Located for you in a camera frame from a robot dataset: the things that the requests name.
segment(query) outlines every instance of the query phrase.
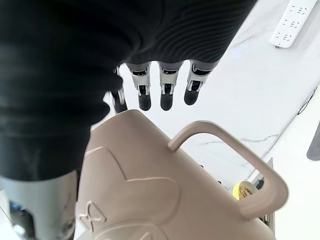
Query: beige watering can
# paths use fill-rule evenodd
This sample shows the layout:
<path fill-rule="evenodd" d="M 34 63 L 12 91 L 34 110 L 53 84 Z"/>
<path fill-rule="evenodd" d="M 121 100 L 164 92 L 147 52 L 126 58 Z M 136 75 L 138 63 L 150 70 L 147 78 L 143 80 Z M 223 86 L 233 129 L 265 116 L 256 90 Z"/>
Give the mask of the beige watering can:
<path fill-rule="evenodd" d="M 237 201 L 180 146 L 191 136 L 219 137 L 265 178 Z M 196 121 L 173 139 L 138 110 L 122 112 L 91 133 L 77 219 L 94 240 L 273 240 L 258 218 L 288 198 L 282 178 L 218 125 Z"/>

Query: blue light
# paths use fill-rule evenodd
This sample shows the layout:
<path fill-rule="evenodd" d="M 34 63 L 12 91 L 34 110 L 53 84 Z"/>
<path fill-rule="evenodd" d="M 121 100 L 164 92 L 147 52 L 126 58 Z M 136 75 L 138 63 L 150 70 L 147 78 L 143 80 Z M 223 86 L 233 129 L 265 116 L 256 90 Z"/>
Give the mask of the blue light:
<path fill-rule="evenodd" d="M 13 202 L 10 202 L 10 207 L 14 210 L 21 210 L 21 207 Z"/>

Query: power strip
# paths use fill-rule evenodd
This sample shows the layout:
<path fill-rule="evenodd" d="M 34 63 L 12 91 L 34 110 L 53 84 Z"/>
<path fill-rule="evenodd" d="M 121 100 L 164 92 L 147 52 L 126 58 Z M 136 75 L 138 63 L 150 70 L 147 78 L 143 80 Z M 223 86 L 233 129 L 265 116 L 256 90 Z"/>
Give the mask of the power strip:
<path fill-rule="evenodd" d="M 280 48 L 289 48 L 316 2 L 317 0 L 291 0 L 272 35 L 270 43 Z"/>

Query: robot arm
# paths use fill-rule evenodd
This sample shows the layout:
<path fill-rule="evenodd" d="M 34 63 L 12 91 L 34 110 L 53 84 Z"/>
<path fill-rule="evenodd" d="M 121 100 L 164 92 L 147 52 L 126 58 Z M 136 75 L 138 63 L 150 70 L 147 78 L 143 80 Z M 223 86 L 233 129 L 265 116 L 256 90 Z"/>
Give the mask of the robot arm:
<path fill-rule="evenodd" d="M 72 239 L 90 127 L 109 112 L 105 93 L 119 94 L 117 66 L 215 63 L 254 3 L 2 1 L 0 175 L 17 234 L 28 240 Z M 173 81 L 161 79 L 164 95 L 175 86 L 175 77 L 169 77 Z M 189 92 L 202 86 L 193 88 L 195 82 L 205 82 L 193 77 Z M 145 101 L 147 88 L 140 88 L 138 78 L 136 83 Z"/>

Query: black sleeve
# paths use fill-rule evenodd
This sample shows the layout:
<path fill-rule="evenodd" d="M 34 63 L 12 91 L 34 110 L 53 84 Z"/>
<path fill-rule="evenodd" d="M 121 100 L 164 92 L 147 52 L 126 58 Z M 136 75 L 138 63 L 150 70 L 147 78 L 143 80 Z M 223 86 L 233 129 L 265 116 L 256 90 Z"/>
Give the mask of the black sleeve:
<path fill-rule="evenodd" d="M 213 63 L 256 0 L 0 1 L 0 175 L 81 170 L 116 66 Z"/>
<path fill-rule="evenodd" d="M 1 1 L 0 175 L 81 169 L 90 127 L 110 110 L 103 97 L 122 85 L 113 69 L 153 35 L 150 11 L 124 2 Z"/>

